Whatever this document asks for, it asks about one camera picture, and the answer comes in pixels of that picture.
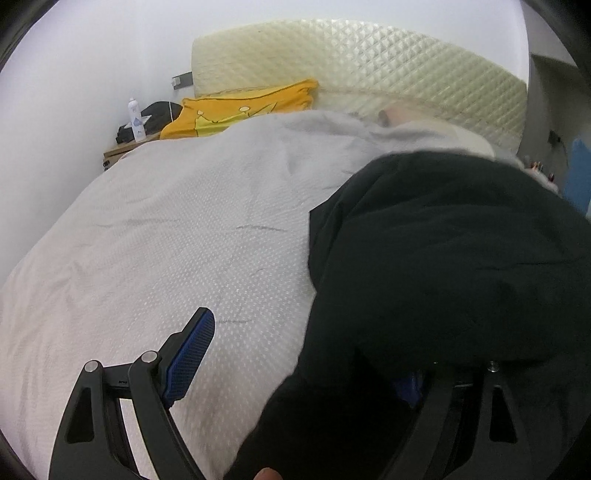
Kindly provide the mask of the left hand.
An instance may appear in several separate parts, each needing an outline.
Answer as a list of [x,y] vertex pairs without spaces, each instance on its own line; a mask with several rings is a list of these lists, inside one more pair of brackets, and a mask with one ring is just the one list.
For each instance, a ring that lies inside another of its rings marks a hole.
[[254,480],[283,480],[283,477],[281,477],[280,474],[276,472],[276,470],[266,467],[256,474]]

